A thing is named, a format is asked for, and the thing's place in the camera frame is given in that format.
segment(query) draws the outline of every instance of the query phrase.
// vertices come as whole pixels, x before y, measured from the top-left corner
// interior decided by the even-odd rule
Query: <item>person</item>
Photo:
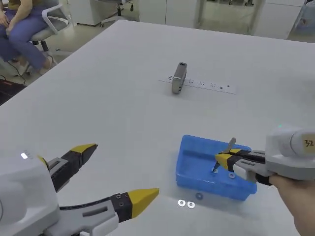
[[[9,0],[8,10],[4,12],[0,0],[0,57],[4,61],[17,60],[20,74],[29,64],[43,74],[53,63],[51,57],[45,57],[30,42],[33,35],[48,27],[41,16],[45,9],[41,1]]]
[[[315,236],[315,181],[292,180],[282,176],[269,177],[291,212],[301,236]]]

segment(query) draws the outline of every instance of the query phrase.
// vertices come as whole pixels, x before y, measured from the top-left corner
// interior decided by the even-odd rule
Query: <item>blue jeans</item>
[[[12,29],[9,37],[6,35],[5,26],[0,25],[0,57],[9,61],[17,56],[23,56],[36,70],[44,66],[46,57],[32,43],[30,39],[36,33],[47,28],[41,13],[43,7],[35,6],[28,17],[19,21]],[[6,15],[9,21],[15,16],[16,10],[8,10]]]

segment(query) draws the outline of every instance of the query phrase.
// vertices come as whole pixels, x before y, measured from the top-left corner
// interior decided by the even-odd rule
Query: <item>person sitting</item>
[[[0,57],[4,61],[17,60],[20,75],[31,65],[40,74],[47,72],[53,63],[31,42],[36,33],[48,27],[42,18],[42,0],[9,0],[4,12],[0,0]]]

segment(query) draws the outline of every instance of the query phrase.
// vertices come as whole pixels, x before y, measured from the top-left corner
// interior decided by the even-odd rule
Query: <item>number label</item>
[[[302,135],[303,147],[304,152],[307,154],[314,154],[315,153],[315,134],[303,134]]]
[[[307,148],[308,148],[309,146],[314,146],[313,140],[307,140],[307,139],[305,139],[304,141],[305,141],[305,146],[306,146]]]

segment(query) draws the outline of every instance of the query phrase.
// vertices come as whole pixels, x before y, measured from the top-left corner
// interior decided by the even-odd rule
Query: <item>white chair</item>
[[[101,21],[100,26],[102,28],[104,27],[104,23],[106,22],[117,21],[117,20],[130,20],[122,16],[121,5],[123,5],[124,3],[128,3],[132,0],[98,0],[98,1],[107,2],[107,3],[116,3],[117,5],[117,13],[116,13],[117,15]]]
[[[67,28],[72,22],[70,16],[65,13],[63,4],[59,3],[59,0],[43,0],[43,5],[47,9],[42,12],[42,17],[48,27],[35,34],[31,41],[35,45],[40,43],[44,53],[52,58],[54,56],[70,56],[71,52],[50,51],[45,41],[50,36],[58,35],[61,30]]]

